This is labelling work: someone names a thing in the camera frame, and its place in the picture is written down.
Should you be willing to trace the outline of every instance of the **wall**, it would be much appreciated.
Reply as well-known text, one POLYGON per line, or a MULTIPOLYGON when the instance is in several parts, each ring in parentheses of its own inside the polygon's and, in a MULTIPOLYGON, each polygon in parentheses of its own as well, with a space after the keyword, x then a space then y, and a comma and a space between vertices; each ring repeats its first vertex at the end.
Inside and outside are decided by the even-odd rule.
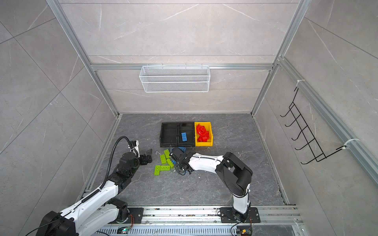
MULTIPOLYGON (((314 0, 285 57, 376 156, 376 1, 314 0)), ((279 69, 256 119, 291 204, 310 235, 376 235, 378 188, 348 151, 320 162, 312 158, 297 124, 285 115, 295 82, 279 69)), ((343 144, 299 91, 295 98, 320 147, 330 154, 343 144)), ((306 137, 311 137, 305 130, 306 137)), ((311 145, 315 155, 319 146, 311 145)))
POLYGON ((206 93, 146 93, 139 70, 98 71, 119 112, 249 113, 267 70, 212 70, 206 93))
POLYGON ((285 56, 376 157, 377 15, 375 0, 314 0, 285 56))
MULTIPOLYGON (((298 5, 296 0, 60 2, 92 63, 272 63, 298 5)), ((99 73, 120 112, 249 113, 268 72, 212 70, 210 91, 194 94, 145 93, 137 71, 99 73)))
POLYGON ((76 201, 114 116, 44 0, 0 22, 0 234, 23 236, 76 201))

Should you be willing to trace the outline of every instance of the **yellow storage bin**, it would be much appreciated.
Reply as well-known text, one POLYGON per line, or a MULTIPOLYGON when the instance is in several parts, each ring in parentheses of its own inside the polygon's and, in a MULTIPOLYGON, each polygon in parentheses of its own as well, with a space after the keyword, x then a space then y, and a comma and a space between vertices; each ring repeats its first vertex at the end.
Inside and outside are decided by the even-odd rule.
POLYGON ((195 129, 195 145, 196 147, 212 147, 213 143, 213 135, 211 130, 211 123, 210 122, 194 122, 194 129, 195 129), (209 132, 209 139, 207 142, 198 142, 197 139, 200 137, 197 133, 197 126, 202 125, 205 127, 206 131, 209 132))

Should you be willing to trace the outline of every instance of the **aluminum frame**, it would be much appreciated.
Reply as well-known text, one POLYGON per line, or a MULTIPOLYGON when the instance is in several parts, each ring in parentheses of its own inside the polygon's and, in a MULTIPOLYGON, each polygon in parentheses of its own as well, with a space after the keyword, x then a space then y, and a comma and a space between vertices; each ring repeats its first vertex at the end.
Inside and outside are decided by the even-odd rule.
MULTIPOLYGON (((177 235, 172 229, 219 229, 214 235, 229 235, 231 226, 235 223, 221 223, 218 216, 219 208, 232 206, 139 206, 144 208, 142 223, 135 225, 136 233, 152 230, 157 235, 177 235)), ((253 225, 291 225, 296 235, 308 236, 305 225, 296 206, 290 205, 257 205, 261 223, 253 225)), ((240 223, 238 226, 249 225, 250 223, 240 223)), ((107 224, 99 231, 109 235, 117 235, 119 227, 129 226, 130 224, 107 224)), ((192 235, 188 231, 181 232, 184 235, 192 235)), ((206 231, 199 231, 196 235, 208 235, 206 231)))
POLYGON ((106 153, 107 153, 109 146, 110 146, 110 144, 113 140, 114 134, 117 130, 119 122, 121 121, 121 118, 122 118, 122 114, 120 114, 119 116, 117 116, 114 119, 112 126, 110 127, 109 132, 108 132, 108 134, 107 134, 107 136, 106 136, 106 138, 105 138, 105 140, 102 144, 100 152, 99 152, 96 160, 94 161, 92 169, 89 172, 89 176, 87 178, 87 181, 86 181, 85 185, 83 186, 83 189, 80 192, 79 196, 77 197, 76 201, 80 200, 81 198, 83 198, 84 195, 87 195, 91 192, 93 184, 95 183, 98 171, 100 170, 101 164, 105 159, 106 153))
MULTIPOLYGON (((278 64, 282 66, 284 71, 295 83, 297 83, 298 80, 304 80, 299 72, 284 57, 278 58, 278 64)), ((345 143, 349 139, 357 138, 307 81, 300 81, 297 86, 342 143, 345 143)), ((348 143, 347 150, 378 187, 378 160, 375 156, 362 142, 355 140, 348 143)))
POLYGON ((56 16, 57 20, 59 21, 60 25, 62 26, 63 31, 66 33, 76 53, 79 55, 88 73, 92 77, 97 88, 100 90, 110 110, 113 112, 113 115, 115 117, 118 116, 119 113, 117 111, 117 108, 115 107, 112 99, 110 98, 105 86, 101 82, 100 77, 97 75, 97 73, 95 73, 95 71, 91 69, 91 63, 88 58, 88 54, 85 52, 83 46, 81 45, 79 39, 77 38, 75 32, 73 31, 72 26, 70 22, 68 21, 67 16, 65 15, 60 3, 57 0, 46 0, 46 1, 47 1, 47 4, 50 6, 51 10, 53 11, 54 15, 56 16))
POLYGON ((210 69, 272 69, 269 63, 119 63, 91 64, 93 70, 140 70, 143 66, 208 66, 210 69))
POLYGON ((283 57, 286 54, 287 49, 290 46, 291 41, 293 40, 293 37, 295 33, 297 32, 299 25, 301 24, 308 7, 310 6, 312 0, 301 0, 298 4, 298 8, 294 13, 293 19, 291 20, 290 26, 285 34, 285 37, 283 38, 282 44, 280 48, 278 49, 277 55, 273 62, 273 70, 268 74, 266 80, 264 81, 264 84, 260 90, 259 95, 257 96, 257 99, 255 101, 255 104, 251 110, 252 116, 255 116, 257 113, 257 110, 259 109, 262 100, 265 97, 265 94, 272 83, 274 74, 277 71, 277 60, 279 57, 283 57))

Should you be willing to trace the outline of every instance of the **black metal hook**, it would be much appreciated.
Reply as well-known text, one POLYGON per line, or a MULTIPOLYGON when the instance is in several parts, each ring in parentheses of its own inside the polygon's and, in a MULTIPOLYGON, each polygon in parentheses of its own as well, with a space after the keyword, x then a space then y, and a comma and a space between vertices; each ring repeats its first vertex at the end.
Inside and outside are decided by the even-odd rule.
POLYGON ((335 154, 336 152, 339 152, 339 151, 343 150, 343 149, 344 149, 343 147, 346 147, 345 145, 343 145, 343 146, 341 146, 341 147, 339 147, 339 148, 336 148, 336 151, 333 152, 333 153, 331 153, 331 154, 329 154, 328 156, 325 155, 325 153, 324 153, 322 147, 319 145, 318 141, 316 140, 315 135, 312 133, 312 131, 311 131, 310 127, 308 126, 306 120, 304 119, 304 117, 302 116, 300 110, 298 109, 298 107, 297 107, 297 106, 295 105, 295 103, 294 103, 295 97, 297 96, 297 93, 298 93, 298 87, 296 87, 296 88, 294 89, 294 92, 295 92, 295 95, 294 95, 293 101, 292 101, 291 104, 289 105, 289 111, 288 111, 284 116, 282 116, 282 115, 280 115, 280 116, 281 116, 281 117, 285 117, 285 116, 287 116, 287 114, 291 113, 295 119, 294 119, 294 121, 293 121, 290 125, 285 125, 285 126, 286 126, 286 127, 290 127, 291 125, 293 125, 293 124, 296 122, 296 123, 298 124, 298 127, 299 127, 300 130, 301 130, 301 131, 299 132, 299 134, 298 134, 298 136, 297 136, 296 139, 293 139, 293 138, 291 138, 291 139, 292 139, 293 141, 296 141, 296 140, 299 138, 299 136, 300 136, 301 134, 303 134, 303 137, 304 137, 304 139, 306 140, 306 144, 305 144, 303 147, 301 147, 300 149, 295 148, 295 150, 299 151, 299 150, 305 148, 306 146, 308 146, 308 147, 310 148, 311 152, 312 152, 312 155, 313 155, 314 158, 311 159, 310 161, 306 162, 306 163, 301 162, 301 164, 306 165, 306 164, 308 164, 308 163, 310 163, 310 162, 312 162, 312 161, 314 161, 314 160, 317 161, 317 162, 320 162, 320 161, 326 159, 327 157, 329 157, 329 156, 335 154), (293 108, 293 107, 295 107, 295 108, 298 110, 298 112, 299 112, 299 115, 298 115, 297 117, 294 116, 294 113, 293 113, 293 111, 292 111, 292 108, 293 108), (305 126, 304 128, 302 128, 301 125, 300 125, 299 122, 298 122, 298 118, 299 118, 299 117, 302 117, 303 121, 304 121, 305 124, 306 124, 306 126, 305 126), (311 133, 311 135, 312 135, 312 137, 313 137, 313 139, 311 139, 310 141, 307 140, 307 137, 306 137, 305 133, 303 132, 303 131, 305 130, 305 128, 308 128, 308 130, 310 131, 310 133, 311 133), (320 148, 320 150, 321 150, 321 152, 322 152, 322 153, 321 153, 320 155, 318 155, 318 156, 315 156, 314 151, 313 151, 312 148, 311 148, 310 143, 311 143, 312 141, 315 141, 315 142, 316 142, 316 144, 318 145, 318 147, 320 148), (324 158, 318 160, 317 158, 320 157, 320 156, 324 156, 324 158))

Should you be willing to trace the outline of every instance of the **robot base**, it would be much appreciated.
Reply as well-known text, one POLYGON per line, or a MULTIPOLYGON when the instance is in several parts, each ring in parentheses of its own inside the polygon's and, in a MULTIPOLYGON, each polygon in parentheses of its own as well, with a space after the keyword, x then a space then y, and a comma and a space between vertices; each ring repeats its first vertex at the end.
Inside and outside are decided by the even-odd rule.
POLYGON ((249 207, 248 211, 244 215, 236 212, 232 207, 220 208, 220 219, 222 223, 238 223, 249 222, 249 218, 252 219, 252 223, 260 223, 259 211, 255 207, 249 207))

